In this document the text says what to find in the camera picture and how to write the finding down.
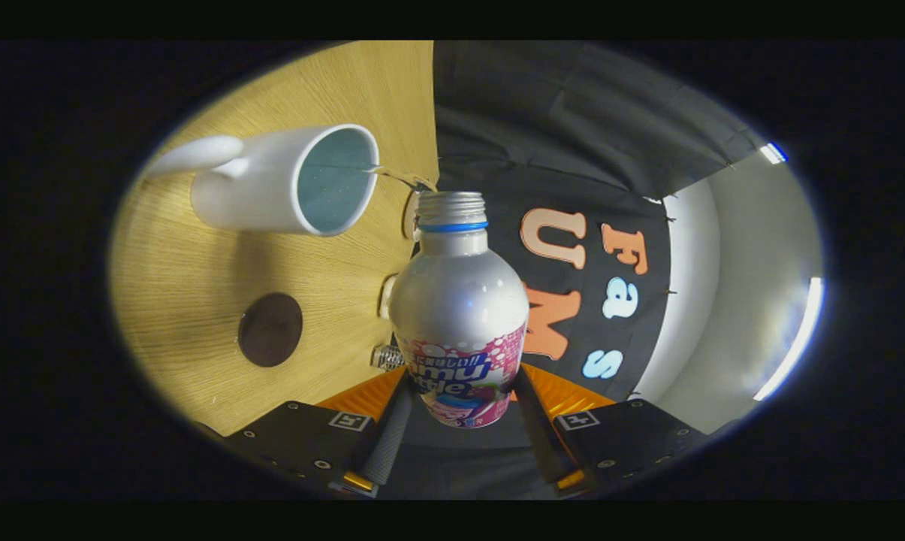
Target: wooden table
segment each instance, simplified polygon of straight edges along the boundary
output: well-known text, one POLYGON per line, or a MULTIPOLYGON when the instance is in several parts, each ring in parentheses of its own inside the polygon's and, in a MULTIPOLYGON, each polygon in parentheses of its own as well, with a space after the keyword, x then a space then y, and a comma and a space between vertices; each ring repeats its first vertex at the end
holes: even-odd
MULTIPOLYGON (((376 135, 381 163, 439 178, 431 41, 339 45, 241 86, 195 114, 156 154, 209 134, 353 122, 376 135)), ((379 292, 412 253, 402 235, 410 189, 380 177, 365 215, 338 237, 211 229, 192 212, 192 174, 137 181, 113 229, 110 285, 122 334, 154 386, 219 434, 285 400, 318 403, 382 373, 390 340, 379 292), (240 352, 243 311, 270 292, 299 302, 297 349, 276 367, 240 352)))

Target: blue ring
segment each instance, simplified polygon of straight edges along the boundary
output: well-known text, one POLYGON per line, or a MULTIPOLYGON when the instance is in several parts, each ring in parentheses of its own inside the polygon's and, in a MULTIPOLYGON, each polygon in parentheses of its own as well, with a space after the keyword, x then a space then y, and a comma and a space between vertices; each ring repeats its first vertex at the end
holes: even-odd
POLYGON ((457 233, 459 231, 485 229, 487 225, 489 225, 489 222, 446 223, 446 225, 419 225, 418 228, 426 233, 457 233))

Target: black circle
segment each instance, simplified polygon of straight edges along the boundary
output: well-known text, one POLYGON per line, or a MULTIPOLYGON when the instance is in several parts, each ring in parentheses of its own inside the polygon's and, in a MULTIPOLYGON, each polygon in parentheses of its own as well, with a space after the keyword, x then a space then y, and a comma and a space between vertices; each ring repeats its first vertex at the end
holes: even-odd
POLYGON ((273 292, 253 302, 239 323, 239 347, 246 359, 260 367, 285 362, 301 336, 302 308, 284 292, 273 292))

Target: aluminum bottle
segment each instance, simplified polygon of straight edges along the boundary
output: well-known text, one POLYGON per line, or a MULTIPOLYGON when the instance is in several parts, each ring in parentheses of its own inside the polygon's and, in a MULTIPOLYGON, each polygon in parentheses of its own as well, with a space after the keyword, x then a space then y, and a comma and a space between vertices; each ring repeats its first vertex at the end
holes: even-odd
POLYGON ((509 407, 529 299, 487 245, 478 192, 425 192, 419 253, 395 280, 389 312, 405 365, 442 424, 483 428, 509 407))

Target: pink label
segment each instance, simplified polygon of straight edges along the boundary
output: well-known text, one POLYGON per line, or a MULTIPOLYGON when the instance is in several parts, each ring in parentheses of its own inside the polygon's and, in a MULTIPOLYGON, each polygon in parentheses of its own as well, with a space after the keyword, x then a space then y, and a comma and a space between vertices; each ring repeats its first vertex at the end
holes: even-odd
POLYGON ((406 366, 433 417, 457 428, 482 428, 509 407, 525 325, 486 343, 429 343, 398 337, 406 366))

